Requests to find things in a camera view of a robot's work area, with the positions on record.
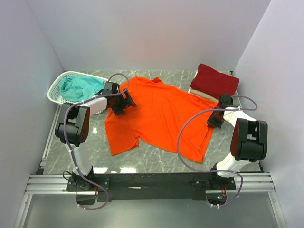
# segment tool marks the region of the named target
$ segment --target marble floor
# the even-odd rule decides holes
[[[197,70],[134,70],[134,71],[82,71],[104,78],[109,78],[114,73],[123,73],[129,78],[143,76],[150,79],[159,77],[164,83],[175,86],[183,91],[188,91]],[[123,77],[115,76],[113,81],[122,84]],[[90,119],[90,133],[87,139],[87,150],[95,173],[162,173],[162,172],[191,172],[178,159],[177,154],[167,152],[151,146],[142,140],[138,148],[112,156],[105,133],[105,119],[108,111],[94,115]],[[213,165],[221,161],[230,152],[230,142],[233,127],[224,122],[221,129],[215,129],[202,164],[187,160],[195,168],[210,170]],[[62,174],[71,171],[72,163],[65,146],[55,135],[52,135],[44,174]],[[259,172],[258,162],[249,164],[241,171]]]

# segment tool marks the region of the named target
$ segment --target black metal frame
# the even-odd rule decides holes
[[[78,175],[69,178],[67,191],[94,191],[94,186],[86,190],[80,188]],[[233,178],[222,178],[216,173],[133,173],[133,174],[94,174],[91,179],[110,193],[112,200],[157,200],[192,199],[206,200],[207,190],[235,190]],[[106,194],[98,190],[98,202],[104,202]],[[80,205],[92,205],[95,195],[77,195]]]

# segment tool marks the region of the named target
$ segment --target white wall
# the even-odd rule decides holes
[[[23,0],[0,1],[0,227],[13,227],[41,160],[55,105],[47,90],[63,69]]]
[[[270,2],[27,1],[68,70],[232,70]]]
[[[237,64],[239,93],[268,122],[270,171],[289,227],[304,226],[304,1],[272,0]]]

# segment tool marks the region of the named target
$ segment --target orange t-shirt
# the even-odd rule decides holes
[[[164,84],[158,77],[130,79],[128,89],[137,107],[126,108],[125,114],[114,115],[112,110],[105,129],[112,155],[139,146],[139,138],[166,151],[176,152],[176,141],[182,126],[196,113],[214,108],[217,103],[188,94]],[[207,127],[211,112],[191,121],[180,138],[181,154],[202,163],[213,129]]]

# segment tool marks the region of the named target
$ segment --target white laundry basket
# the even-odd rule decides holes
[[[87,76],[87,77],[96,77],[98,79],[104,80],[104,81],[108,81],[108,79],[103,78],[103,77],[97,77],[94,75],[88,75],[88,74],[83,74],[83,73],[79,73],[79,72],[75,72],[75,71],[67,71],[62,73],[61,75],[58,76],[58,78],[56,78],[56,80],[53,82],[53,84],[51,85],[51,87],[49,88],[48,92],[47,92],[47,97],[50,101],[55,102],[59,105],[62,105],[64,102],[70,102],[70,103],[77,103],[74,101],[69,101],[64,99],[59,92],[59,83],[60,81],[65,78],[65,77],[77,77],[77,76]]]

